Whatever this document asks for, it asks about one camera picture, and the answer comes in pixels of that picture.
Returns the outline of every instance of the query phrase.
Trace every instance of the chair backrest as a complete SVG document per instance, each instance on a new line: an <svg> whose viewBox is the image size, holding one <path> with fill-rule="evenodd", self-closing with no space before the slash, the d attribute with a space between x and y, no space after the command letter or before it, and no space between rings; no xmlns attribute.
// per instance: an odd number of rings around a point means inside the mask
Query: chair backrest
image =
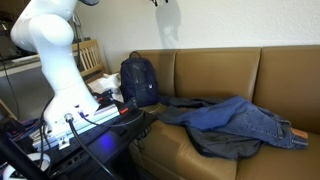
<svg viewBox="0 0 320 180"><path fill-rule="evenodd" d="M80 56L80 74L86 83L90 83L106 73L102 62L99 45L97 40L88 40L72 45L72 51L75 56Z"/></svg>

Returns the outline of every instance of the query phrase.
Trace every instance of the white wall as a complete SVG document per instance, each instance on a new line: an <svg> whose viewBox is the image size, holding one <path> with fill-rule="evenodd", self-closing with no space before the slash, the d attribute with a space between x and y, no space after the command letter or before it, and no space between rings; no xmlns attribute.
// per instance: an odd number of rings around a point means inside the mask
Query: white wall
<svg viewBox="0 0 320 180"><path fill-rule="evenodd" d="M100 0L77 5L111 71L136 49L320 44L319 0Z"/></svg>

